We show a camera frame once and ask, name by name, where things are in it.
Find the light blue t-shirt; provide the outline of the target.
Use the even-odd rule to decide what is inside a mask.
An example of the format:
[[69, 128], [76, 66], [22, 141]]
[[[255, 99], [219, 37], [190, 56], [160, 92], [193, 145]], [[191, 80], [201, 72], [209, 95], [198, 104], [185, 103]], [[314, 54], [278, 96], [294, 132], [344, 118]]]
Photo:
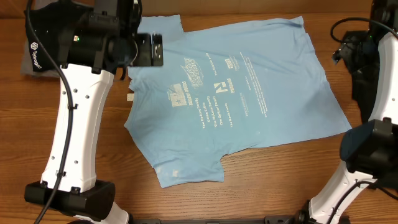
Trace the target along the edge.
[[350, 129], [302, 17], [185, 32], [180, 16], [145, 17], [160, 67], [131, 67], [125, 127], [161, 187], [224, 179], [221, 158]]

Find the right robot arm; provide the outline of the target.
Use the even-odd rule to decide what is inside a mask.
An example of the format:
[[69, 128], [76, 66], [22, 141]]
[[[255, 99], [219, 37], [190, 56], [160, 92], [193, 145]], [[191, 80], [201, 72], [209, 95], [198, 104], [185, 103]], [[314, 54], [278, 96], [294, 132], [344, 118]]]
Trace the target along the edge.
[[390, 193], [397, 189], [397, 0], [374, 0], [365, 22], [368, 30], [334, 39], [340, 47], [332, 56], [351, 75], [361, 125], [345, 132], [338, 168], [320, 193], [295, 215], [264, 223], [349, 223], [343, 213], [366, 188], [397, 198]]

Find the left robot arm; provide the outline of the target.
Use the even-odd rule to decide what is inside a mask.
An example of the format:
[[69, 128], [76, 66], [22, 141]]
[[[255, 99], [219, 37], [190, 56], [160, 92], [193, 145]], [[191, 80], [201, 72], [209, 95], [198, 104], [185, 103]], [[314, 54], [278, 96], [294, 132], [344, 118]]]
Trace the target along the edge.
[[27, 5], [25, 29], [35, 72], [56, 71], [60, 102], [52, 149], [26, 202], [56, 210], [76, 223], [132, 223], [115, 202], [116, 187], [96, 176], [101, 117], [118, 69], [160, 67], [160, 34], [138, 32], [142, 3], [96, 1], [93, 6], [55, 1]]

